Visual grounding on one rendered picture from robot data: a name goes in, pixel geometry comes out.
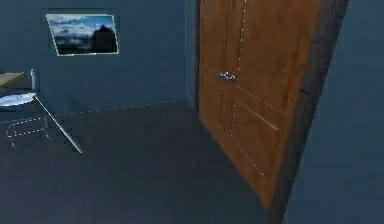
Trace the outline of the white chair with metal legs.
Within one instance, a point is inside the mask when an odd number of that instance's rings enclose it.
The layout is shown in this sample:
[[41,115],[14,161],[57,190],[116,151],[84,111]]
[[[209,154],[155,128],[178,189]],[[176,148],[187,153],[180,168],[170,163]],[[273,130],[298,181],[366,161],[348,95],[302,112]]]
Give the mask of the white chair with metal legs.
[[62,134],[68,139],[68,141],[72,144],[72,146],[80,153],[83,154],[80,146],[74,141],[69,133],[58,123],[56,118],[48,111],[48,109],[44,106],[41,100],[38,98],[37,93],[33,91],[32,93],[23,93],[23,94],[15,94],[15,95],[7,95],[0,97],[0,107],[11,107],[23,105],[26,103],[30,103],[32,101],[37,101],[38,104],[43,108],[43,110],[48,114],[51,120],[55,123],[58,129],[62,132]]

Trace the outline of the brown wooden room door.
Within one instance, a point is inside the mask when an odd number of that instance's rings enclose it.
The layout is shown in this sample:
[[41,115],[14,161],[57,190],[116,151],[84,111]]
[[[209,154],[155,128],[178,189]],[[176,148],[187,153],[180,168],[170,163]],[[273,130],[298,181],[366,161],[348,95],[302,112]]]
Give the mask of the brown wooden room door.
[[[199,113],[271,208],[321,0],[200,0]],[[224,81],[229,72],[235,81]]]

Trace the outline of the dark table with pale top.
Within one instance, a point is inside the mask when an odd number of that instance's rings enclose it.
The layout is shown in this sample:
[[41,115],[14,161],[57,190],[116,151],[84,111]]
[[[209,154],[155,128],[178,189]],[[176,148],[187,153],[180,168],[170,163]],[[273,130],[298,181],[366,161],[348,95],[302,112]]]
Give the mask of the dark table with pale top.
[[0,73],[0,91],[5,90],[31,90],[31,81],[24,72]]

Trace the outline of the framed sky landscape picture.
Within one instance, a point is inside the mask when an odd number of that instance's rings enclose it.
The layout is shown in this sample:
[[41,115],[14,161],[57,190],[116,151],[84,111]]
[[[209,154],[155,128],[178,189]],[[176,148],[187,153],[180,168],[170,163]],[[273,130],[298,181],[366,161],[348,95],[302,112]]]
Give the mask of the framed sky landscape picture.
[[58,56],[119,53],[112,14],[47,14],[46,20]]

